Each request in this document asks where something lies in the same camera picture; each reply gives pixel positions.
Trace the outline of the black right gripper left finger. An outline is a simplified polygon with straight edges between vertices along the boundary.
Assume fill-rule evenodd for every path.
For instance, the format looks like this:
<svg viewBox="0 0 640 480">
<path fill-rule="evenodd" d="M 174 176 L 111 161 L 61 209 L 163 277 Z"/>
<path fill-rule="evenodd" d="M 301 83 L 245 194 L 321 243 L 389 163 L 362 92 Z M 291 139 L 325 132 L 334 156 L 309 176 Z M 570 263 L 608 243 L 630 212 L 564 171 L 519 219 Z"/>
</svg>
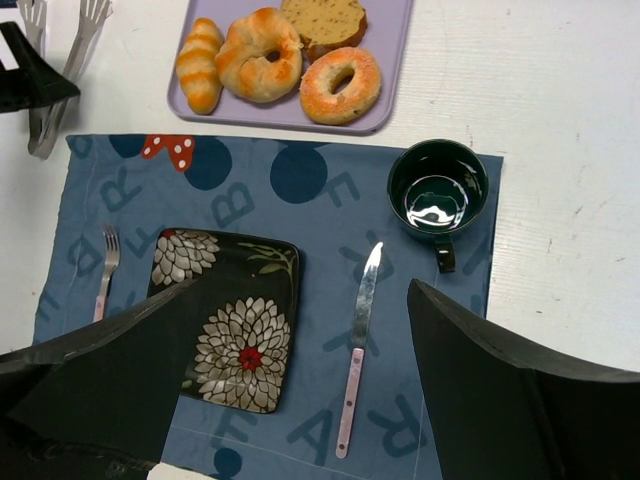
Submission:
<svg viewBox="0 0 640 480">
<path fill-rule="evenodd" d="M 4 479 L 145 479 L 190 351 L 198 284 L 1 357 Z"/>
</svg>

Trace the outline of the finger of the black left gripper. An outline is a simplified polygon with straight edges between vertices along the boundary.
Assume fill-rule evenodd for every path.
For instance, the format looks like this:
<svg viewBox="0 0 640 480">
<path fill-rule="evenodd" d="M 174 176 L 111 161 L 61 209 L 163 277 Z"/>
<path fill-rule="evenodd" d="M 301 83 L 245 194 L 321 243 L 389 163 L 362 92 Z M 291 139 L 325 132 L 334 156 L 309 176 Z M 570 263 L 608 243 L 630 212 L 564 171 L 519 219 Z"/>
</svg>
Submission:
<svg viewBox="0 0 640 480">
<path fill-rule="evenodd" d="M 16 22 L 3 22 L 1 33 L 18 68 L 1 65 L 1 112 L 44 108 L 80 95 L 79 88 L 54 70 L 34 48 Z"/>
</svg>

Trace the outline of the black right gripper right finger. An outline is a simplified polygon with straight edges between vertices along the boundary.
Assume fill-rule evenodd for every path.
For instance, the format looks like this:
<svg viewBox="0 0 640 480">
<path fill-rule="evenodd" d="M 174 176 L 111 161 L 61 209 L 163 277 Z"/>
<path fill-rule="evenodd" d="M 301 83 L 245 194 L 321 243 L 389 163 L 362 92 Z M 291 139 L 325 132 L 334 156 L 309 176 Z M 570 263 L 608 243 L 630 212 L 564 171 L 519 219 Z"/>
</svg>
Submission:
<svg viewBox="0 0 640 480">
<path fill-rule="evenodd" d="M 639 376 L 535 343 L 413 280 L 411 332 L 446 479 L 635 479 Z"/>
</svg>

